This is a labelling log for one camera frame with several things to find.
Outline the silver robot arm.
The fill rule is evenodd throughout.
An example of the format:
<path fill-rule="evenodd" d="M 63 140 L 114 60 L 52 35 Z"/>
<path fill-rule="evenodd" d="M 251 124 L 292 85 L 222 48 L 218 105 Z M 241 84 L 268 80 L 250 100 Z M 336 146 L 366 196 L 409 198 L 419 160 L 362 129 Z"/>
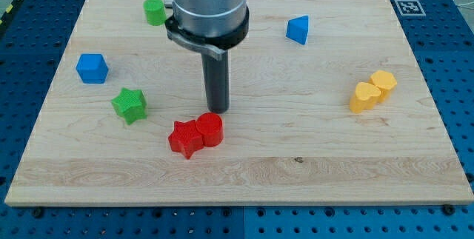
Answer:
<path fill-rule="evenodd" d="M 223 113 L 230 106 L 228 51 L 249 30 L 247 0 L 168 0 L 173 14 L 165 21 L 167 37 L 199 53 L 208 110 Z"/>

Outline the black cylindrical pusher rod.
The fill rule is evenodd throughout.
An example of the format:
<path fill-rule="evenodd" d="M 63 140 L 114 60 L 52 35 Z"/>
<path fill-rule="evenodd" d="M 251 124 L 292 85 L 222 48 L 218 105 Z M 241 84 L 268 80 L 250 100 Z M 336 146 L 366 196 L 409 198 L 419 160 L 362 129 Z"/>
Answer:
<path fill-rule="evenodd" d="M 205 54 L 201 59 L 208 110 L 224 113 L 230 105 L 228 53 L 225 51 L 220 61 Z"/>

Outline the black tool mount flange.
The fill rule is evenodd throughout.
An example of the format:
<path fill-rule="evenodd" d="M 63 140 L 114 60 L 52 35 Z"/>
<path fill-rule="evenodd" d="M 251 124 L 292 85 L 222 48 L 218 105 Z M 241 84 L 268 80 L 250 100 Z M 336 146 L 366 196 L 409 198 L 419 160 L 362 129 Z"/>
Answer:
<path fill-rule="evenodd" d="M 208 55 L 217 61 L 223 59 L 224 54 L 231 48 L 240 44 L 248 34 L 250 11 L 246 7 L 245 17 L 242 23 L 236 29 L 227 34 L 217 37 L 197 36 L 178 26 L 178 22 L 174 15 L 169 17 L 164 25 L 169 40 L 174 41 L 177 45 L 204 55 Z"/>

